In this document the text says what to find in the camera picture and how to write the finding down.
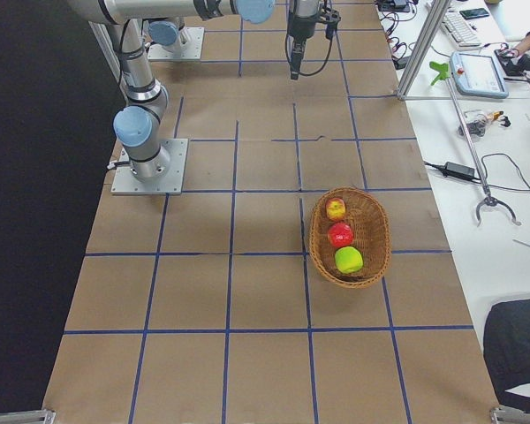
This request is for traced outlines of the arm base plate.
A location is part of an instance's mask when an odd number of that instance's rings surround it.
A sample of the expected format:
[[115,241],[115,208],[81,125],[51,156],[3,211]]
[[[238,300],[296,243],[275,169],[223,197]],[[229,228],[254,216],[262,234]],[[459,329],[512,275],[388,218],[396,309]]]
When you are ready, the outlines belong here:
[[152,22],[148,27],[151,39],[148,59],[151,62],[185,62],[201,59],[203,27],[179,28],[169,21]]
[[156,157],[133,161],[123,148],[114,163],[110,192],[114,195],[180,195],[183,190],[188,139],[160,141]]

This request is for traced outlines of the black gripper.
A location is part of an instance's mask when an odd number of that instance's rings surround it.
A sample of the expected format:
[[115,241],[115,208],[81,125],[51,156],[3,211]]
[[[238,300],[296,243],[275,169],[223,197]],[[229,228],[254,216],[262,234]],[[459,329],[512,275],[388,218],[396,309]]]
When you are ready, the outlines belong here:
[[341,16],[327,1],[294,0],[289,3],[288,34],[293,39],[290,54],[290,76],[297,80],[306,51],[306,41],[315,32],[317,25],[325,26],[325,38],[333,39]]

